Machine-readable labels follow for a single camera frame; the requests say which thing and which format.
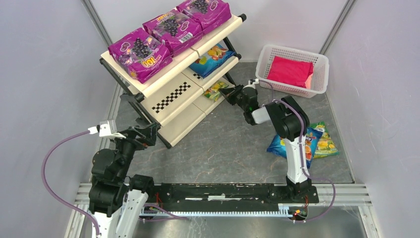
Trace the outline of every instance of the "basket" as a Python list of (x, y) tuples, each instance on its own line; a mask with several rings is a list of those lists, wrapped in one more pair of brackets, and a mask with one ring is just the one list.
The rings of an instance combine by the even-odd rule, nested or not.
[[(301, 88), (285, 83), (279, 83), (267, 79), (268, 73), (271, 69), (274, 57), (279, 56), (286, 59), (305, 61), (314, 63), (314, 74), (311, 81), (311, 89)], [(293, 48), (265, 45), (261, 51), (260, 58), (257, 63), (256, 77), (261, 80), (266, 80), (273, 85), (277, 91), (311, 98), (316, 94), (325, 93), (328, 85), (328, 71), (329, 63), (326, 56), (315, 54), (307, 51), (301, 51)], [(271, 88), (267, 83), (260, 82), (261, 87)]]

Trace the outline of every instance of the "chip bag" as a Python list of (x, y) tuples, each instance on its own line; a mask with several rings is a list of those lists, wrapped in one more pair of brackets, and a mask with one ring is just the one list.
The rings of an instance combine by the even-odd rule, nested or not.
[(222, 45), (217, 44), (190, 65), (190, 69), (199, 76), (205, 78), (224, 64), (226, 60), (234, 54), (235, 52), (225, 49)]
[[(307, 128), (306, 140), (305, 140), (305, 158), (306, 166), (308, 169), (311, 167), (312, 158), (315, 154), (316, 145), (318, 144), (319, 139), (322, 136), (322, 132), (314, 130), (310, 127)], [(267, 148), (267, 152), (271, 152), (274, 155), (287, 158), (286, 156), (286, 144), (284, 140), (280, 138), (279, 135), (276, 135), (273, 138), (270, 146)]]
[(172, 62), (169, 50), (142, 28), (110, 45), (108, 51), (132, 78), (141, 83)]
[(224, 83), (222, 81), (217, 81), (203, 95), (206, 96), (207, 98), (210, 98), (214, 101), (217, 101), (221, 96), (221, 94), (219, 92), (219, 89), (227, 88), (227, 87), (229, 87), (229, 85), (227, 83)]
[(322, 137), (318, 142), (314, 159), (327, 157), (331, 155), (338, 155), (338, 150), (335, 147), (335, 144), (332, 141), (331, 137), (329, 136), (328, 130), (325, 127), (325, 123), (323, 121), (319, 123), (313, 123), (310, 125), (310, 127), (322, 132)]
[(204, 34), (199, 23), (175, 9), (143, 23), (143, 27), (161, 41), (173, 57), (197, 43)]
[(186, 0), (176, 7), (198, 22), (208, 34), (232, 17), (229, 4), (222, 0)]

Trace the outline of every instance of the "red bag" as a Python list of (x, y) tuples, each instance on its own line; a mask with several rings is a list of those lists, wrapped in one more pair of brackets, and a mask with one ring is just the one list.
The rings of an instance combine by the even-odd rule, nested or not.
[(267, 79), (279, 83), (307, 88), (305, 83), (314, 73), (312, 62), (301, 62), (276, 56)]

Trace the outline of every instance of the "blue snack bag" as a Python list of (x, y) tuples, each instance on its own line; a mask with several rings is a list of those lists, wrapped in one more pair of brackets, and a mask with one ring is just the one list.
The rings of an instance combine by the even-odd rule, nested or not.
[(234, 54), (235, 52), (225, 49), (222, 45), (217, 44), (190, 65), (190, 69), (199, 76), (205, 78), (224, 64), (226, 60)]
[[(314, 130), (310, 127), (307, 128), (306, 140), (305, 140), (305, 157), (306, 166), (308, 169), (311, 167), (312, 158), (314, 157), (316, 146), (318, 145), (319, 139), (322, 137), (322, 132)], [(279, 135), (273, 138), (270, 146), (267, 148), (267, 152), (271, 152), (274, 155), (287, 158), (286, 156), (286, 144), (283, 139), (280, 139)]]

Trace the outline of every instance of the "grapes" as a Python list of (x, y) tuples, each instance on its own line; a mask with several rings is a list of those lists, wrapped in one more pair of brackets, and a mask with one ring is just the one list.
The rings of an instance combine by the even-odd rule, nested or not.
[(171, 36), (175, 37), (178, 34), (178, 23), (175, 19), (168, 19), (162, 23), (163, 28), (166, 32), (171, 34)]
[(151, 51), (148, 46), (144, 45), (140, 38), (137, 38), (134, 42), (134, 47), (131, 49), (137, 57), (139, 58), (146, 58), (150, 55)]
[(195, 7), (202, 14), (206, 14), (209, 4), (206, 2), (206, 0), (196, 0), (193, 2), (193, 7)]

